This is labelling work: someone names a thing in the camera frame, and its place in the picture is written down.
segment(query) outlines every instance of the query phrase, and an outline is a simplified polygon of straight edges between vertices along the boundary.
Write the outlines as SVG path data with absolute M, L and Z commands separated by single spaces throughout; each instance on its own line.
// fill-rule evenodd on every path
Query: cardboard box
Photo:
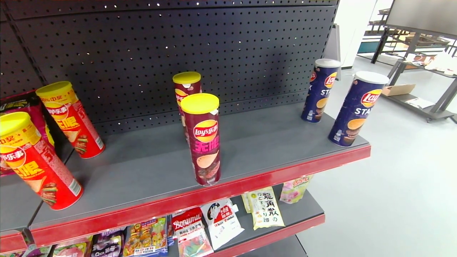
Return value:
M 385 86 L 383 88 L 382 94 L 385 96 L 398 96 L 409 94 L 414 89 L 416 84 L 406 84 L 406 85 L 395 85 L 395 86 Z

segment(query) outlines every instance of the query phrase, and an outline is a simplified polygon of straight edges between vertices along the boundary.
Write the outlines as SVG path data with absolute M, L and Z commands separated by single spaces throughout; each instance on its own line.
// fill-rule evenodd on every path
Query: black pegboard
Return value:
M 252 100 L 244 100 L 232 103 L 221 104 L 219 114 L 233 114 L 238 112 L 252 111 L 279 105 L 303 102 L 308 93 L 305 91 L 283 94 L 279 96 L 268 96 Z M 154 115 L 145 115 L 122 120 L 113 120 L 102 123 L 96 123 L 95 128 L 101 135 L 123 133 L 137 129 L 147 129 L 173 123 L 181 123 L 178 111 L 163 112 Z
M 177 110 L 196 70 L 221 103 L 308 89 L 335 6 L 101 12 L 16 22 L 49 82 L 73 82 L 92 122 Z
M 333 5 L 338 0 L 111 0 L 111 1 L 48 1 L 17 0 L 8 1 L 7 5 L 13 19 L 68 15 L 89 12 L 131 11 L 131 10 L 167 10 L 184 8 L 221 8 L 221 7 L 254 7 L 254 6 L 310 6 Z
M 0 97 L 43 86 L 8 22 L 0 22 Z

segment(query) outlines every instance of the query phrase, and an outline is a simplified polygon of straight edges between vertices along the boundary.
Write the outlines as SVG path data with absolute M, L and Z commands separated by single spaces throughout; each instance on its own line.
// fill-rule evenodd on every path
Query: snack package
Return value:
M 173 229 L 173 224 L 171 223 L 171 215 L 167 216 L 167 243 L 168 246 L 175 244 L 175 230 Z
M 49 133 L 42 112 L 42 103 L 35 91 L 9 96 L 0 99 L 0 116 L 12 112 L 26 112 L 30 115 L 32 123 L 37 127 L 44 140 L 54 149 L 54 140 Z M 0 156 L 0 176 L 14 174 L 14 171 Z
M 243 204 L 244 204 L 244 208 L 246 209 L 246 213 L 251 213 L 251 208 L 249 207 L 248 193 L 242 194 L 241 199 L 243 200 Z
M 282 221 L 281 212 L 272 187 L 249 192 L 248 199 L 254 230 L 258 228 L 284 227 L 284 221 Z
M 37 245 L 31 244 L 27 247 L 22 257 L 47 257 L 53 246 L 37 248 Z
M 167 256 L 166 223 L 166 218 L 158 218 L 130 225 L 127 228 L 124 257 Z
M 208 224 L 214 250 L 217 250 L 244 231 L 232 206 L 230 199 L 223 199 L 200 207 Z
M 92 237 L 85 236 L 56 245 L 53 257 L 89 257 L 92 249 Z
M 21 252 L 12 252 L 12 253 L 7 253 L 7 254 L 1 254 L 0 257 L 22 257 L 24 255 L 25 251 Z
M 93 245 L 90 257 L 119 257 L 124 247 L 123 228 L 113 229 L 98 235 L 97 243 Z
M 173 214 L 172 217 L 180 257 L 203 257 L 214 252 L 205 233 L 199 207 Z
M 291 181 L 287 181 L 282 186 L 280 201 L 285 203 L 296 203 L 305 194 L 308 183 L 313 175 L 302 176 Z

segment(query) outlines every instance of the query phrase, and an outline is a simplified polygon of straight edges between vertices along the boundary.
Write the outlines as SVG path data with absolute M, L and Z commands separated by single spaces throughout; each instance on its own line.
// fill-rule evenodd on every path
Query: white wall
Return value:
M 354 63 L 377 0 L 340 0 L 334 23 L 340 26 L 342 67 Z

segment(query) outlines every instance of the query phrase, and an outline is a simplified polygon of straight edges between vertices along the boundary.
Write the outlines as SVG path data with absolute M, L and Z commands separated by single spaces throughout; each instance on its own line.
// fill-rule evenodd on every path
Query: purple chip can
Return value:
M 308 96 L 302 112 L 302 120 L 318 123 L 324 113 L 325 105 L 330 96 L 338 68 L 341 62 L 333 59 L 317 59 L 309 82 Z
M 389 78 L 375 72 L 358 71 L 329 134 L 334 144 L 351 146 Z

